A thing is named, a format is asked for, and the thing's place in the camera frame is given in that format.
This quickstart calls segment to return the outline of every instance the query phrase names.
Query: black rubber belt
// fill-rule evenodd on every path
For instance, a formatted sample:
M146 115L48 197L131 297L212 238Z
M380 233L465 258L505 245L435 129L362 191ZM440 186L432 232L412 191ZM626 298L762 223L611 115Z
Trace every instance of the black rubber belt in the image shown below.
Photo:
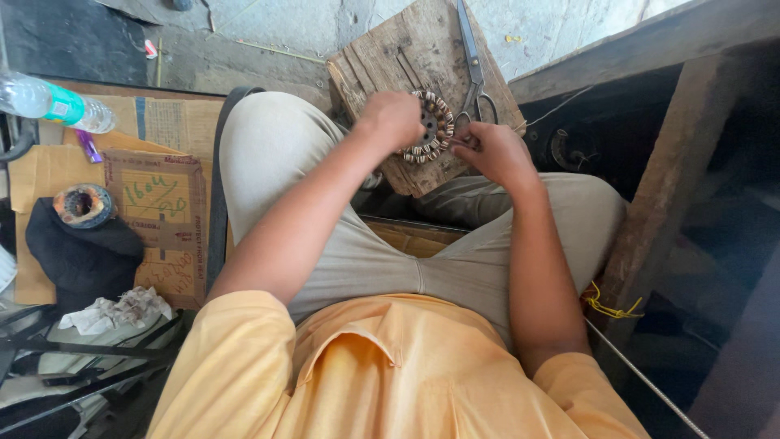
M222 172L219 169L219 142L222 130L233 107L246 96L265 91L260 87L236 87L222 104L217 119L217 132L214 135L214 169L211 171L211 211L208 225L208 256L206 265L206 294L211 292L211 285L225 265L225 245L228 239L228 206L225 204L225 191L222 188Z

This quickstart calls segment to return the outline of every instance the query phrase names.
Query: person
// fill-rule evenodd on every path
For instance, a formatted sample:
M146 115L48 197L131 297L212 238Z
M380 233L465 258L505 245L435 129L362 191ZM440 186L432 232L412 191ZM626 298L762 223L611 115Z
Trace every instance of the person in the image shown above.
M404 255L349 201L422 135L419 108L377 93L346 136L283 93L231 111L220 166L237 246L147 437L648 437L590 356L577 299L620 197L540 175L509 127L471 123L458 136L479 151L452 153L494 183L454 179L421 208L495 219L432 258Z

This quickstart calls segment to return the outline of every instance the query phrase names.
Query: left hand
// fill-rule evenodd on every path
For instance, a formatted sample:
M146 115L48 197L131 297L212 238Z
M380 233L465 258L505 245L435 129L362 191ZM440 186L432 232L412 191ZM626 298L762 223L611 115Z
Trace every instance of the left hand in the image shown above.
M371 138L382 158L408 148L425 134L420 123L420 99L405 91L375 93L368 98L353 132Z

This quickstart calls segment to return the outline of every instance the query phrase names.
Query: scissors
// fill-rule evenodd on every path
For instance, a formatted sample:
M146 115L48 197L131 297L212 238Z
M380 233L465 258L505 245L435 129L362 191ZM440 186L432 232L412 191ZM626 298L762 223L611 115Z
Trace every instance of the scissors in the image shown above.
M471 24L469 23L469 17L466 15L466 5L463 4L463 0L458 0L458 19L460 21L460 33L463 36L463 47L466 49L466 62L469 63L469 75L471 76L471 86L469 87L469 93L466 95L466 103L463 104L463 111L458 113L455 118L457 122L461 116L466 116L469 122L471 122L471 116L469 116L469 105L474 105L474 116L476 120L482 122L482 112L480 111L480 99L484 99L490 104L493 110L493 123L498 124L498 112L495 110L495 102L493 98L486 95L484 92L485 78L482 75L482 65L480 64L480 57L477 55L477 44L474 42L474 33L471 31Z

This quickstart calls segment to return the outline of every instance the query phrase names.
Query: water bottle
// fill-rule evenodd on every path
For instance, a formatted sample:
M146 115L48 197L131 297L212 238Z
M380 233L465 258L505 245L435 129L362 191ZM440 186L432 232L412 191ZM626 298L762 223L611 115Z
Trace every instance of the water bottle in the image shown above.
M103 102L17 72L0 73L0 110L96 134L116 125L114 112Z

